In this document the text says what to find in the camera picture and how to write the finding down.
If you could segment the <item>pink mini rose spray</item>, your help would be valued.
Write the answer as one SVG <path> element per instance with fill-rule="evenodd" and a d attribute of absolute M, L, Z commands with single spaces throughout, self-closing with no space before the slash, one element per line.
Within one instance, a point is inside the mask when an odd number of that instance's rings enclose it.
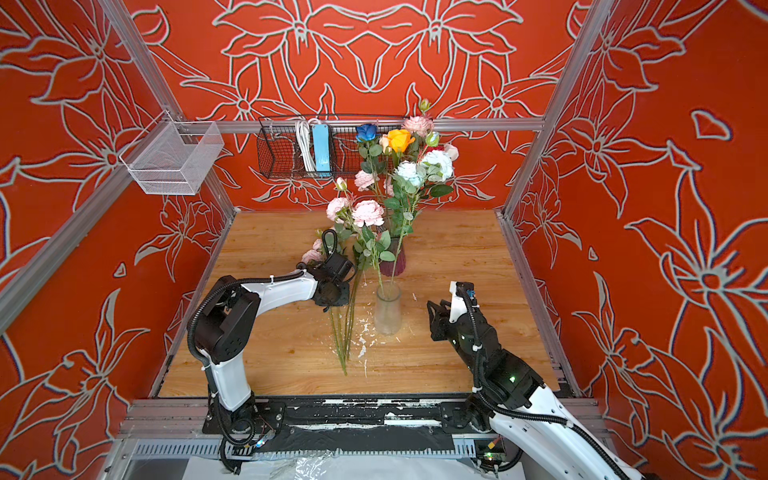
<path fill-rule="evenodd" d="M 360 273 L 356 272 L 350 280 L 348 302 L 344 307 L 331 307 L 329 310 L 331 335 L 335 354 L 341 371 L 348 375 L 348 361 L 355 323 L 356 296 L 360 285 Z"/>

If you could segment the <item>white rose flower stem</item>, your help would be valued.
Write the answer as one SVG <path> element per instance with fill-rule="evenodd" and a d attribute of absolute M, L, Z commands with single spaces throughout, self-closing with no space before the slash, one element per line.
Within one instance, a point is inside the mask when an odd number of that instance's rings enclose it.
<path fill-rule="evenodd" d="M 458 148 L 450 143 L 447 143 L 443 146 L 443 151 L 451 159 L 451 161 L 456 161 L 459 157 Z"/>

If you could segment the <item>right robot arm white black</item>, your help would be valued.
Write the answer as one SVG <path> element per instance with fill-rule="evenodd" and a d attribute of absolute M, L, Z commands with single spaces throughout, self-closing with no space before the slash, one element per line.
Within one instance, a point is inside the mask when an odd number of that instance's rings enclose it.
<path fill-rule="evenodd" d="M 430 335 L 447 341 L 472 374 L 470 403 L 485 425 L 555 479 L 642 479 L 563 405 L 543 378 L 504 349 L 474 301 L 426 304 Z"/>

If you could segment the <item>blue rose flower stem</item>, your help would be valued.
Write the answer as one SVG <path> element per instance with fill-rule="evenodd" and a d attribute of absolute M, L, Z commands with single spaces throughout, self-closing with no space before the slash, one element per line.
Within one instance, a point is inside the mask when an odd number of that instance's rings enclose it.
<path fill-rule="evenodd" d="M 361 169 L 365 173 L 371 174 L 375 179 L 383 170 L 384 149 L 379 138 L 378 128 L 374 124 L 363 124 L 356 128 L 357 149 L 362 158 Z"/>

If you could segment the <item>yellow rose flower stem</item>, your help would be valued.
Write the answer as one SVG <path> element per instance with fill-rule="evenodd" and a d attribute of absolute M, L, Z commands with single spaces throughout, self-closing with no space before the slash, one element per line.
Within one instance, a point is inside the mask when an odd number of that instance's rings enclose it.
<path fill-rule="evenodd" d="M 391 130 L 387 135 L 390 140 L 391 152 L 383 153 L 386 176 L 390 180 L 395 175 L 412 176 L 416 170 L 416 163 L 410 148 L 415 142 L 415 137 L 405 129 Z"/>

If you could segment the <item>pink peony flower stem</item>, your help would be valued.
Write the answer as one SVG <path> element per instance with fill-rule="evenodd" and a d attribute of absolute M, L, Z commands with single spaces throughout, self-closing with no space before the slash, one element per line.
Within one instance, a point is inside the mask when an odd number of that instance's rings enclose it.
<path fill-rule="evenodd" d="M 371 194 L 380 203 L 393 195 L 390 179 L 386 175 L 360 170 L 354 177 L 354 184 L 359 192 Z"/>

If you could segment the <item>white hydrangea flower stem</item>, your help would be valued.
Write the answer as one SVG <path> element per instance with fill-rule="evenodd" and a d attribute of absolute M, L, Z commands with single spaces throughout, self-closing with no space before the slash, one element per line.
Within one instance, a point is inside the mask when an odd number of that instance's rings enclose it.
<path fill-rule="evenodd" d="M 413 224 L 422 204 L 453 192 L 448 182 L 454 176 L 454 161 L 439 145 L 439 135 L 431 132 L 426 139 L 413 136 L 415 142 L 410 153 L 415 160 L 416 170 L 408 177 L 395 175 L 390 180 L 393 195 L 385 199 L 390 214 L 389 232 L 392 237 L 400 237 L 403 243 L 413 233 Z"/>

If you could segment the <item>purple ribbed glass vase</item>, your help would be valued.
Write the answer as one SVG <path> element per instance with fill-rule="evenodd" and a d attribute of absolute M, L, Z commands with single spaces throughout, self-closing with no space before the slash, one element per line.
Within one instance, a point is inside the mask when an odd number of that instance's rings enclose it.
<path fill-rule="evenodd" d="M 407 264 L 405 244 L 400 237 L 393 237 L 388 250 L 396 256 L 395 261 L 381 261 L 380 271 L 383 276 L 397 277 L 401 275 Z"/>

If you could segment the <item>peach rose flower stem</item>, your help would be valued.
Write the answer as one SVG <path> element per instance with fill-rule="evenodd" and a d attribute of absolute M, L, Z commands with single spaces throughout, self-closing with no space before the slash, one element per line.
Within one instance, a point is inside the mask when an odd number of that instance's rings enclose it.
<path fill-rule="evenodd" d="M 387 135 L 382 135 L 379 140 L 379 145 L 381 146 L 384 153 L 390 153 L 391 152 L 391 146 L 390 146 L 390 140 Z"/>

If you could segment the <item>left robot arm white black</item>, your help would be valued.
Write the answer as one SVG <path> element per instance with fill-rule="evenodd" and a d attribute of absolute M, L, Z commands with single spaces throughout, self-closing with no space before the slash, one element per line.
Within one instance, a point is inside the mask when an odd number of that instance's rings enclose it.
<path fill-rule="evenodd" d="M 223 276 L 195 311 L 187 327 L 187 345 L 206 374 L 211 395 L 227 412 L 252 397 L 243 352 L 258 316 L 303 301 L 324 309 L 349 302 L 347 279 L 353 263 L 334 253 L 317 266 L 303 263 L 293 272 L 268 278 Z"/>

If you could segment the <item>pink carnation spray stem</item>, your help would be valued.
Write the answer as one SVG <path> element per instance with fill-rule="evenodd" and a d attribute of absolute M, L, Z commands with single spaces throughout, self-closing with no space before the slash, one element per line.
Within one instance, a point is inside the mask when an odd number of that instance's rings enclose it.
<path fill-rule="evenodd" d="M 434 129 L 434 121 L 429 115 L 432 104 L 428 99 L 421 99 L 418 104 L 418 115 L 409 116 L 403 122 L 403 128 L 412 135 L 426 139 Z"/>

